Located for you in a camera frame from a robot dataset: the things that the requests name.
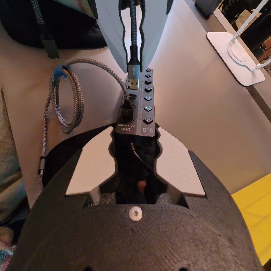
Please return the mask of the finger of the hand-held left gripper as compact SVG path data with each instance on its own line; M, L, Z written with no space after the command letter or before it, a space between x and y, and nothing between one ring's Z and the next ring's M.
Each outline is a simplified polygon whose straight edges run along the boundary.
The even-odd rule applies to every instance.
M125 27L119 0L96 0L98 25L115 61L124 73L128 72L127 49L124 42Z
M140 1L142 11L139 26L141 35L140 69L146 69L151 63L163 33L170 12L168 0Z

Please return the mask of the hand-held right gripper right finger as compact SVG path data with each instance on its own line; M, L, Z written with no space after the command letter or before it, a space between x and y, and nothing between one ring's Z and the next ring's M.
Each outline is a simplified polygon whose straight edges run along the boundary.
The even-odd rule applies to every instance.
M161 154L156 160L156 173L167 184L170 196L205 196L187 147L163 128L158 128Z

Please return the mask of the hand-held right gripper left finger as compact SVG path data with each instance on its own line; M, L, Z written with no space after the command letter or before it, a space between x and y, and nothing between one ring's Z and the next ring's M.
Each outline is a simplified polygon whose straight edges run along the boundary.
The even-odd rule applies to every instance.
M116 174L116 162L110 153L113 127L109 126L93 137L82 148L65 195L88 195L98 203L102 195L100 186Z

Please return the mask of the black usb hub with switches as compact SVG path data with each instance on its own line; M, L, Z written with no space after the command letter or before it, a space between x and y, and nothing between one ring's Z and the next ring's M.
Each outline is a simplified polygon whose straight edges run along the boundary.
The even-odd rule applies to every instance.
M155 136L155 108L153 70L149 67L140 73L138 89L130 88L130 80L127 78L126 89L130 103L133 106L133 119L128 120L131 110L121 106L116 122L115 132L133 136Z

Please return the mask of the yellow plastic bin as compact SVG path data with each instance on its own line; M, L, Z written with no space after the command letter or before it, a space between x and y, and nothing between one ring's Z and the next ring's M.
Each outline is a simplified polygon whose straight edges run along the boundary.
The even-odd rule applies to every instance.
M232 194L264 266L271 257L271 174Z

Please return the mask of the dark grey box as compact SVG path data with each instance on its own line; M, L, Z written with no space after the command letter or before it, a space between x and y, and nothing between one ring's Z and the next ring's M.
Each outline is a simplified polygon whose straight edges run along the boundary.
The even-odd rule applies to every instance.
M196 0L195 7L205 19L208 19L218 8L221 2L222 0Z

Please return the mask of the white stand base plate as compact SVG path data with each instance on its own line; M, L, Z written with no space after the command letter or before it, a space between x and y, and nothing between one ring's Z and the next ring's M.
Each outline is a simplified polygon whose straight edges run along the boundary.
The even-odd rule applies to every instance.
M263 82L265 80L265 76L260 69L255 72L252 72L248 68L234 62L232 58L229 56L228 47L230 45L230 40L233 38L234 35L232 35L229 32L208 32L206 36L207 36L208 41L212 44L212 46L218 53L218 55L222 58L225 65L228 67L228 69L231 71L235 79L241 85L251 86L251 85Z

